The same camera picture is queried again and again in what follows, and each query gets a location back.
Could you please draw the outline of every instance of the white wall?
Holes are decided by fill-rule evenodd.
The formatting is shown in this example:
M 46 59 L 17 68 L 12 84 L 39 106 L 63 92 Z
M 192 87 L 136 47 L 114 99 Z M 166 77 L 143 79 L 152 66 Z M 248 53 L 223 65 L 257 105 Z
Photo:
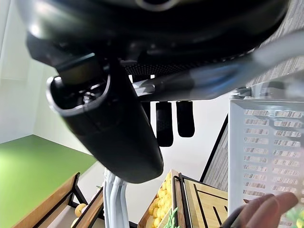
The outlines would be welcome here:
M 43 77 L 41 84 L 39 85 L 41 90 L 39 94 L 34 134 L 75 150 L 91 154 L 68 130 L 59 115 L 49 108 L 46 99 L 46 81 L 49 77 L 56 75 L 58 75 L 58 73 L 55 69 L 49 66 L 44 67 Z
M 0 1 L 6 12 L 8 2 Z M 0 13 L 5 14 L 3 10 L 1 5 Z M 0 143 L 33 134 L 43 65 L 31 60 L 25 37 L 25 26 L 12 1 L 0 58 Z

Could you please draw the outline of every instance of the metal bar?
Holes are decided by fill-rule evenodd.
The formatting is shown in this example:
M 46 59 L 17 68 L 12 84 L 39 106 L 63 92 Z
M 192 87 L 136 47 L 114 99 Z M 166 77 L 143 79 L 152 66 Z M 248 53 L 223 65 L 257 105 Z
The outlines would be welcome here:
M 74 188 L 74 194 L 80 203 L 85 203 L 86 205 L 88 205 L 84 195 L 82 194 L 81 190 L 77 185 Z
M 75 186 L 78 184 L 78 180 L 80 177 L 80 173 L 78 172 L 75 176 L 72 192 L 73 194 L 70 196 L 70 199 L 68 200 L 68 205 L 71 206 L 73 204 L 73 198 L 74 198 L 74 192 L 75 192 Z
M 181 181 L 180 182 L 181 199 L 182 199 L 182 204 L 184 206 L 184 216 L 185 216 L 186 228 L 190 228 L 191 222 L 190 222 L 190 214 L 189 214 L 189 210 L 188 210 L 186 192 L 185 192 L 185 188 L 184 188 L 184 177 L 181 173 L 179 173 L 179 178 Z
M 175 210 L 177 208 L 175 179 L 177 179 L 179 182 L 181 181 L 178 176 L 173 176 L 173 180 L 174 180 L 173 183 L 172 183 L 172 185 L 173 185 L 173 210 Z M 174 217 L 175 217 L 175 226 L 178 227 L 179 221 L 178 221 L 177 212 L 175 213 Z
M 229 60 L 133 83 L 141 101 L 208 100 L 243 87 L 292 57 L 304 55 L 304 29 Z

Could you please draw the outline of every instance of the black metal frame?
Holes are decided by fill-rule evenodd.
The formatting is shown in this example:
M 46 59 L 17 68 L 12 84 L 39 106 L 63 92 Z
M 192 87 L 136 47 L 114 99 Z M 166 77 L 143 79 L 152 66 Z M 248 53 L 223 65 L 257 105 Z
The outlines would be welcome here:
M 215 141 L 215 144 L 214 144 L 214 146 L 213 146 L 213 149 L 212 149 L 212 151 L 211 151 L 211 154 L 210 154 L 210 156 L 209 156 L 209 159 L 208 159 L 208 161 L 207 161 L 207 164 L 206 164 L 206 166 L 205 166 L 205 169 L 204 169 L 204 171 L 203 171 L 203 174 L 202 174 L 202 176 L 201 176 L 201 178 L 200 178 L 200 180 L 199 180 L 200 182 L 203 182 L 204 179 L 205 179 L 205 177 L 206 177 L 206 174 L 207 174 L 208 169 L 209 169 L 209 167 L 210 167 L 210 165 L 211 165 L 212 159 L 213 159 L 213 157 L 214 157 L 214 155 L 215 155 L 215 152 L 217 151 L 217 148 L 218 148 L 218 146 L 219 146 L 219 142 L 220 142 L 220 140 L 221 140 L 222 137 L 223 137 L 223 134 L 224 134 L 224 131 L 225 131 L 225 128 L 227 127 L 227 125 L 228 125 L 228 115 L 226 116 L 226 119 L 225 119 L 225 121 L 224 121 L 224 123 L 223 123 L 223 125 L 222 125 L 222 128 L 220 129 L 220 132 L 219 132 L 219 134 L 218 134 L 218 138 L 217 138 L 217 140 Z
M 185 217 L 185 223 L 186 223 L 186 227 L 185 228 L 191 228 L 191 222 L 190 222 L 190 213 L 189 213 L 189 210 L 188 210 L 188 204 L 187 204 L 187 197 L 186 197 L 186 191 L 185 191 L 185 188 L 184 188 L 184 180 L 190 180 L 190 181 L 193 181 L 193 182 L 196 182 L 196 183 L 199 183 L 199 184 L 203 184 L 203 185 L 206 185 L 206 186 L 209 186 L 209 187 L 212 187 L 208 184 L 205 184 L 201 181 L 197 181 L 195 179 L 192 179 L 190 177 L 186 177 L 184 175 L 182 175 L 181 173 L 179 173 L 179 179 L 180 179 L 180 189 L 181 189 L 181 197 L 182 197 L 182 203 L 183 203 L 183 206 L 184 206 L 184 217 Z

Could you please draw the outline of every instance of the human hand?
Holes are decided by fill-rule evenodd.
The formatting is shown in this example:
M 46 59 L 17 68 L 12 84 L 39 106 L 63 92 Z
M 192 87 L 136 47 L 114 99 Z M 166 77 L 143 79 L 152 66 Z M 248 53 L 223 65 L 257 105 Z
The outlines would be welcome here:
M 298 203 L 291 192 L 267 194 L 236 209 L 221 228 L 277 228 L 281 216 Z

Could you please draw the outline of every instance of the white pipe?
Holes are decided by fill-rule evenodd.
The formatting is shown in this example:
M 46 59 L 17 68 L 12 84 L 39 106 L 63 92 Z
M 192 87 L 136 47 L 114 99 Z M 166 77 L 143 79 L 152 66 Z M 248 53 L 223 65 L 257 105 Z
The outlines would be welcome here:
M 114 184 L 111 191 L 110 197 L 110 228 L 117 228 L 116 221 L 116 198 L 118 193 L 119 185 Z
M 103 194 L 104 194 L 104 224 L 105 224 L 105 228 L 110 228 L 109 227 L 109 217 L 108 217 L 108 208 L 107 208 L 107 200 L 106 200 L 106 177 L 104 176 L 104 190 L 103 190 Z
M 128 228 L 129 226 L 129 216 L 128 216 L 128 210 L 127 210 L 127 202 L 125 198 L 125 191 L 127 188 L 127 183 L 124 181 L 122 185 L 122 190 L 120 193 L 120 201 L 122 205 L 122 213 L 123 213 L 123 227 Z

